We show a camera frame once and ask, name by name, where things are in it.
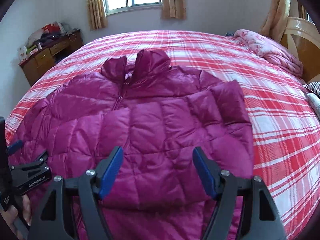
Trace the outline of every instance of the plaid bedspread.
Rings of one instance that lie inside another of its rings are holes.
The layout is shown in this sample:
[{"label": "plaid bedspread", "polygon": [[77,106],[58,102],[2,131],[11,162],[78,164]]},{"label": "plaid bedspread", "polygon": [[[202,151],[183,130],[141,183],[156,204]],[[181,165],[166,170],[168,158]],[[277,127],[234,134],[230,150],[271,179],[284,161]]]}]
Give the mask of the plaid bedspread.
[{"label": "plaid bedspread", "polygon": [[6,120],[10,142],[24,115],[74,76],[100,71],[110,57],[134,61],[141,49],[162,49],[171,65],[207,70],[237,80],[252,122],[254,171],[267,184],[292,239],[310,219],[320,197],[320,123],[301,80],[258,57],[232,37],[186,31],[125,33],[95,40],[50,69]]}]

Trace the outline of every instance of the bed sheet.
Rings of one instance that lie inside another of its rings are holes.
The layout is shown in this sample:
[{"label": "bed sheet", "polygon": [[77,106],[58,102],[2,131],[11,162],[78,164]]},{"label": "bed sheet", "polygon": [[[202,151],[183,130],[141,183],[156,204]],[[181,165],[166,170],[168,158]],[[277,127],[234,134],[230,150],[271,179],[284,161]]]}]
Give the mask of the bed sheet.
[{"label": "bed sheet", "polygon": [[6,120],[9,143],[28,109],[61,84],[100,71],[111,57],[133,62],[141,49],[162,49],[171,65],[200,68],[237,80],[253,127],[254,171],[268,186],[289,239],[303,229],[320,197],[320,122],[302,80],[258,57],[233,37],[187,31],[148,31],[107,36],[83,46],[50,69]]}]

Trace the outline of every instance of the pink blanket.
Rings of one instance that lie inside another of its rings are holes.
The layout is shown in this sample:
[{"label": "pink blanket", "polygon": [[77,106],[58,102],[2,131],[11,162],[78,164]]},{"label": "pink blanket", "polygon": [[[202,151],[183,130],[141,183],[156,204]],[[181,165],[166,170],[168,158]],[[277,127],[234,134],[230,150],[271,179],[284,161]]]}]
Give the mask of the pink blanket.
[{"label": "pink blanket", "polygon": [[278,65],[296,77],[302,76],[303,64],[276,41],[248,30],[238,30],[234,37],[247,45],[259,57]]}]

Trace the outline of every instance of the headboard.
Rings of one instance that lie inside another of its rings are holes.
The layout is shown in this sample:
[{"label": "headboard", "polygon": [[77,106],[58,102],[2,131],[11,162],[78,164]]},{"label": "headboard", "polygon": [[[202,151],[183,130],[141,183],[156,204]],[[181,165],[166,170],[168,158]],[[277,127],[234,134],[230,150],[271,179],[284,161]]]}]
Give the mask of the headboard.
[{"label": "headboard", "polygon": [[288,17],[280,43],[303,63],[305,82],[320,80],[320,34],[313,23]]}]

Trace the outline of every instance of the silver bolt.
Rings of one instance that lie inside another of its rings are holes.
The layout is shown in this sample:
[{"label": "silver bolt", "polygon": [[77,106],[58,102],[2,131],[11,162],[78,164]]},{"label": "silver bolt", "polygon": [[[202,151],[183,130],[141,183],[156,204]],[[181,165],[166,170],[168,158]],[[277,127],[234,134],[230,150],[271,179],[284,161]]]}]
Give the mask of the silver bolt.
[{"label": "silver bolt", "polygon": [[260,176],[254,176],[253,180],[256,181],[256,182],[261,182],[262,181]]},{"label": "silver bolt", "polygon": [[61,176],[55,176],[54,178],[53,178],[53,180],[55,181],[55,182],[59,182],[60,180],[62,180],[62,177]]},{"label": "silver bolt", "polygon": [[87,174],[88,176],[93,176],[96,172],[94,170],[87,170],[85,172],[85,174]]},{"label": "silver bolt", "polygon": [[230,171],[222,170],[222,171],[220,172],[220,174],[221,174],[222,176],[229,176],[229,175],[230,175]]}]

